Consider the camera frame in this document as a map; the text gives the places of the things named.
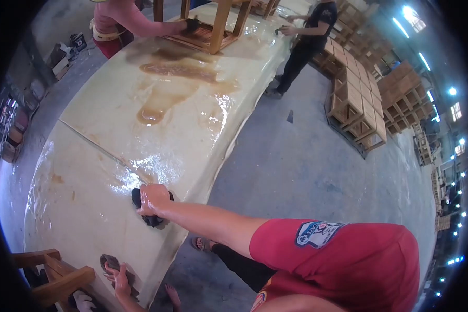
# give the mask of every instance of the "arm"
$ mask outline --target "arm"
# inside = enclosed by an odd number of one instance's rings
[[[151,22],[134,3],[122,2],[113,18],[139,37],[174,35],[187,28],[187,22]]]
[[[281,27],[281,32],[285,35],[305,34],[310,36],[322,36],[327,32],[328,28],[330,28],[328,23],[319,21],[318,27],[295,28],[291,26],[283,26]]]
[[[173,202],[162,184],[142,185],[141,202],[138,214],[168,219],[188,231],[229,246],[250,259],[251,237],[257,228],[268,221],[208,205]]]
[[[287,20],[288,22],[293,22],[293,21],[296,20],[296,19],[297,19],[297,20],[302,19],[302,20],[306,21],[306,20],[308,20],[309,18],[310,18],[310,15],[290,15],[290,16],[286,17],[286,20]]]
[[[115,284],[114,294],[125,312],[147,312],[146,309],[141,307],[130,297],[130,285],[128,285],[127,275],[125,274],[127,270],[127,264],[122,263],[120,265],[119,271],[108,267],[107,262],[104,264],[104,266],[106,267],[106,271],[111,273],[104,274],[104,276]]]

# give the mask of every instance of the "window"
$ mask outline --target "window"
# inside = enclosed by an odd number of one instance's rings
[[[411,7],[403,7],[402,13],[404,13],[404,18],[411,24],[415,32],[420,32],[426,27],[425,22],[420,19],[418,13]]]
[[[454,148],[454,151],[456,155],[461,156],[461,154],[465,152],[465,146],[460,144]]]
[[[453,115],[453,121],[456,121],[459,118],[461,118],[462,114],[461,109],[459,108],[459,102],[451,106],[451,113]]]

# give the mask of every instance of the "hand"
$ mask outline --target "hand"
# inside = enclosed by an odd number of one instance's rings
[[[162,217],[163,207],[170,202],[170,194],[163,184],[141,185],[141,208],[137,213],[141,216]]]
[[[290,23],[293,23],[293,21],[296,19],[295,15],[290,15],[286,17],[286,20]]]
[[[298,28],[293,27],[293,26],[282,26],[281,33],[283,33],[286,36],[298,34]]]
[[[104,264],[106,271],[111,274],[104,274],[104,276],[114,283],[114,295],[117,299],[122,297],[130,297],[130,285],[128,285],[128,279],[126,275],[127,265],[122,263],[120,265],[120,270],[112,269],[108,266],[106,262]]]

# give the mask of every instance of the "sandal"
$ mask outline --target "sandal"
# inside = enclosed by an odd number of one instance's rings
[[[198,245],[196,245],[196,241],[198,239],[201,239],[201,248],[199,248]],[[199,251],[204,251],[206,253],[212,251],[212,249],[210,248],[210,240],[207,239],[206,237],[193,237],[193,238],[191,238],[191,245],[193,245],[193,247],[196,250],[199,250]]]

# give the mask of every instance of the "red t-shirt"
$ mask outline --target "red t-shirt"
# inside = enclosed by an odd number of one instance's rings
[[[251,257],[278,270],[256,297],[324,298],[347,311],[411,311],[419,287],[418,243],[404,226],[273,219],[250,242]]]

